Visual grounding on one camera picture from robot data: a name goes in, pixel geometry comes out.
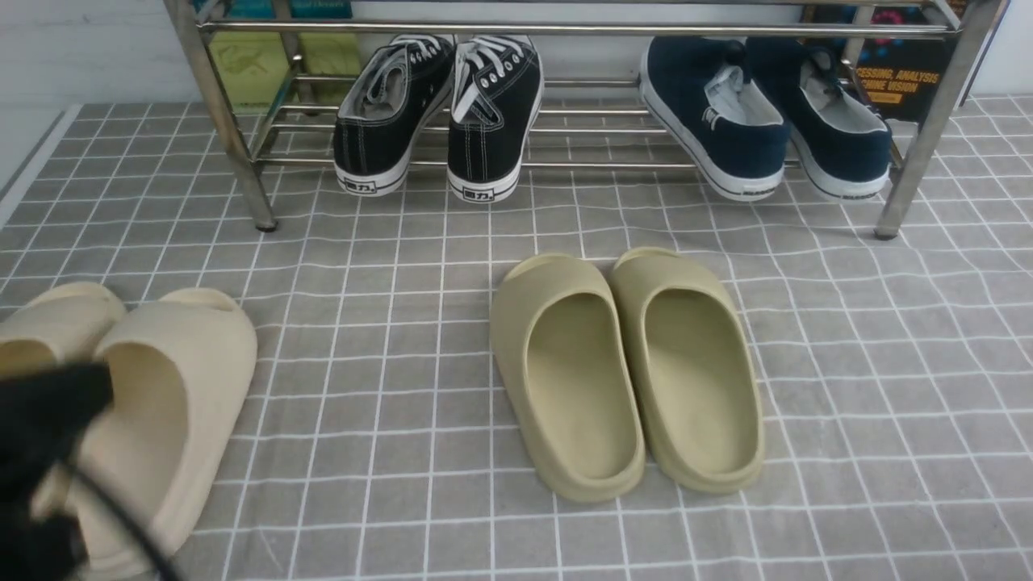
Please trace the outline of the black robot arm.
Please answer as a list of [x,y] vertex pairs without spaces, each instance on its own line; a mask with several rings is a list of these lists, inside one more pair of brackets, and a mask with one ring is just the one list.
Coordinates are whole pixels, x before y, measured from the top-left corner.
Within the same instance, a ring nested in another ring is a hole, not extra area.
[[79,519],[63,508],[37,516],[33,501],[113,400],[109,371],[79,362],[18,372],[1,396],[1,578],[63,580],[87,558]]

